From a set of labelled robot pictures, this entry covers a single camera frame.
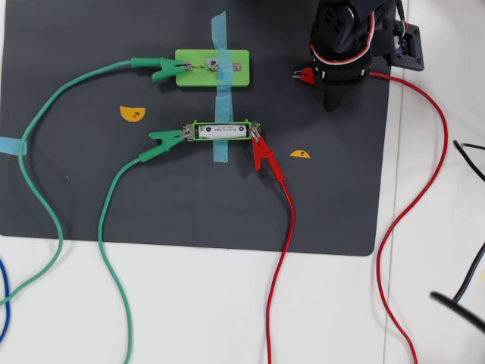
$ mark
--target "green wire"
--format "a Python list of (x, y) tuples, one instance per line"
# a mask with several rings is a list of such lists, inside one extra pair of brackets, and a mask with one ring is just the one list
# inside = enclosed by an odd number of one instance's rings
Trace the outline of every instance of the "green wire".
[(404, 21), (401, 20), (401, 42), (404, 39), (404, 32), (405, 32)]
[(111, 197), (113, 196), (114, 188), (116, 187), (118, 181), (120, 180), (121, 176), (126, 172), (128, 169), (133, 167), (135, 164), (141, 162), (139, 158), (132, 160), (130, 163), (122, 167), (120, 171), (116, 174), (113, 181), (111, 182), (111, 186), (109, 187), (108, 194), (106, 195), (105, 204), (103, 205), (103, 210), (101, 211), (101, 216), (99, 217), (98, 223), (98, 243), (99, 243), (99, 251), (101, 252), (101, 256), (105, 261), (106, 267), (108, 267), (111, 276), (113, 277), (114, 282), (116, 283), (118, 290), (120, 291), (121, 298), (123, 298), (124, 308), (127, 312), (127, 322), (128, 322), (128, 349), (127, 349), (127, 356), (124, 360), (124, 364), (127, 364), (130, 361), (131, 356), (131, 349), (133, 346), (133, 324), (131, 321), (131, 311), (130, 305), (128, 304), (127, 295), (124, 293), (123, 286), (121, 285), (120, 280), (118, 279), (116, 273), (114, 273), (114, 269), (111, 266), (108, 256), (106, 256), (105, 246), (103, 243), (103, 224), (105, 223), (106, 212), (108, 211), (109, 202), (111, 201)]
[[(37, 279), (41, 278), (56, 262), (58, 259), (59, 255), (61, 254), (62, 251), (62, 246), (64, 242), (64, 234), (62, 233), (62, 226), (61, 222), (59, 221), (57, 215), (54, 213), (52, 210), (51, 206), (45, 201), (44, 197), (42, 194), (37, 190), (35, 185), (33, 184), (32, 180), (29, 177), (29, 174), (27, 173), (27, 170), (25, 168), (25, 165), (23, 163), (23, 148), (25, 147), (25, 144), (27, 142), (27, 138), (29, 137), (30, 133), (32, 132), (33, 128), (36, 127), (36, 125), (39, 123), (40, 119), (42, 116), (45, 114), (45, 112), (51, 107), (51, 105), (54, 103), (54, 101), (66, 90), (71, 88), (74, 85), (77, 85), (78, 83), (83, 82), (84, 80), (87, 80), (91, 77), (98, 76), (100, 74), (105, 74), (107, 72), (116, 70), (121, 67), (127, 67), (131, 66), (131, 61), (122, 61), (118, 62), (115, 64), (111, 64), (109, 66), (99, 68), (98, 70), (88, 72), (87, 74), (84, 74), (83, 76), (79, 76), (78, 78), (75, 78), (72, 81), (69, 81), (62, 87), (60, 87), (51, 97), (47, 102), (44, 104), (44, 106), (40, 109), (40, 111), (37, 113), (35, 118), (30, 122), (29, 126), (25, 130), (25, 133), (23, 133), (22, 139), (20, 140), (20, 148), (19, 148), (19, 153), (18, 153), (18, 164), (20, 166), (20, 171), (22, 172), (23, 178), (27, 182), (27, 185), (29, 186), (30, 190), (32, 190), (33, 194), (36, 196), (36, 198), (42, 203), (44, 206), (45, 210), (48, 212), (48, 214), (51, 216), (51, 219), (53, 220), (55, 227), (58, 231), (58, 236), (59, 236), (59, 244), (58, 244), (58, 249), (54, 254), (54, 257), (51, 259), (51, 261), (44, 267), (43, 270), (41, 270), (39, 273), (31, 277), (30, 279), (26, 280), (23, 282), (20, 286), (18, 286), (12, 293), (10, 293), (7, 297), (5, 297), (3, 300), (0, 300), (0, 306), (6, 304), (6, 302), (10, 301), (12, 298), (17, 296), (26, 286), (29, 284), (33, 283)], [(131, 336), (132, 336), (132, 328), (131, 328), (131, 315), (130, 315), (130, 308), (128, 306), (127, 298), (126, 295), (123, 291), (123, 288), (121, 286), (121, 283), (116, 277), (116, 274), (113, 271), (113, 268), (109, 264), (108, 258), (106, 257), (104, 247), (102, 245), (102, 240), (100, 238), (99, 241), (99, 249), (101, 250), (102, 257), (108, 267), (108, 270), (110, 271), (111, 275), (113, 276), (114, 281), (116, 282), (116, 285), (118, 286), (118, 289), (120, 290), (121, 296), (123, 297), (123, 301), (125, 304), (125, 308), (127, 310), (127, 315), (128, 315), (128, 337), (129, 337), (129, 343), (128, 343), (128, 353), (127, 353), (127, 358), (125, 359), (125, 363), (128, 363), (128, 360), (130, 359), (130, 354), (131, 354)]]

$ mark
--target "red alligator clip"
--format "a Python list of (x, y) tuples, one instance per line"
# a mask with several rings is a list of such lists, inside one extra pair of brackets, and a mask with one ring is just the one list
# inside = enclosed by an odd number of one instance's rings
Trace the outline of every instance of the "red alligator clip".
[(297, 78), (302, 82), (306, 82), (315, 86), (315, 78), (313, 76), (313, 69), (311, 67), (305, 68), (303, 71), (297, 71), (293, 74), (293, 78)]
[(276, 158), (274, 157), (273, 151), (268, 148), (263, 137), (259, 134), (257, 127), (253, 127), (251, 129), (251, 135), (252, 154), (255, 159), (255, 171), (259, 171), (261, 169), (261, 160), (266, 159), (271, 170), (273, 171), (276, 181), (281, 182), (282, 180), (284, 180), (285, 175), (283, 174), (283, 171), (281, 171), (281, 168), (278, 165)]

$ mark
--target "green battery holder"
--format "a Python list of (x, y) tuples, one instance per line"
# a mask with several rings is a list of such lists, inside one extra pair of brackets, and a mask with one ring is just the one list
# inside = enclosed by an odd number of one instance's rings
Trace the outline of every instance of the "green battery holder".
[[(207, 127), (207, 126), (221, 126), (221, 125), (242, 125), (246, 127), (246, 135), (241, 136), (239, 138), (229, 138), (229, 139), (212, 139), (212, 138), (202, 138), (199, 136), (199, 127)], [(251, 128), (256, 126), (258, 128), (258, 132), (261, 132), (261, 126), (259, 123), (252, 123), (248, 120), (244, 120), (242, 122), (235, 122), (235, 123), (227, 123), (227, 124), (216, 124), (216, 123), (205, 123), (205, 122), (198, 122), (195, 120), (193, 124), (186, 125), (183, 129), (184, 131), (188, 131), (190, 135), (186, 139), (190, 142), (213, 142), (216, 140), (251, 140)]]

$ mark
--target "blue wire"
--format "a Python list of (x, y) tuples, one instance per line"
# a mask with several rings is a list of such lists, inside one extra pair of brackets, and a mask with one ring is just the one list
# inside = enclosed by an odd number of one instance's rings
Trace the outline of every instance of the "blue wire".
[[(5, 297), (8, 297), (8, 295), (10, 294), (10, 288), (8, 287), (8, 276), (1, 259), (0, 270), (2, 270), (3, 283), (5, 285)], [(10, 324), (10, 301), (5, 304), (5, 308), (7, 309), (7, 317), (5, 318), (5, 325), (3, 326), (2, 334), (0, 334), (0, 344), (2, 343), (3, 339), (5, 339), (5, 335), (7, 334), (8, 330), (8, 324)]]

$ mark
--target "black mat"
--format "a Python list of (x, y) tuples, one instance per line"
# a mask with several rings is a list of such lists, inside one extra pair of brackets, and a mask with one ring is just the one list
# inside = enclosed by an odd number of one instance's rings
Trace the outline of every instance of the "black mat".
[[(20, 138), (68, 80), (131, 57), (173, 58), (213, 48), (211, 18), (227, 11), (230, 49), (248, 49), (251, 85), (233, 90), (234, 118), (262, 124), (297, 209), (295, 252), (365, 256), (374, 248), (388, 83), (368, 80), (343, 107), (324, 112), (321, 94), (291, 78), (308, 65), (317, 2), (232, 0), (7, 0), (0, 135)], [(147, 133), (214, 120), (215, 89), (152, 83), (115, 72), (65, 93), (29, 143), (28, 171), (61, 217), (66, 238), (96, 240), (117, 171), (154, 146)], [(136, 124), (120, 105), (145, 107)], [(293, 158), (304, 149), (311, 158)], [(267, 171), (255, 173), (250, 143), (230, 143), (215, 164), (211, 143), (183, 143), (120, 182), (107, 241), (281, 250), (288, 207)], [(23, 182), (17, 158), (0, 155), (0, 234), (56, 237)]]

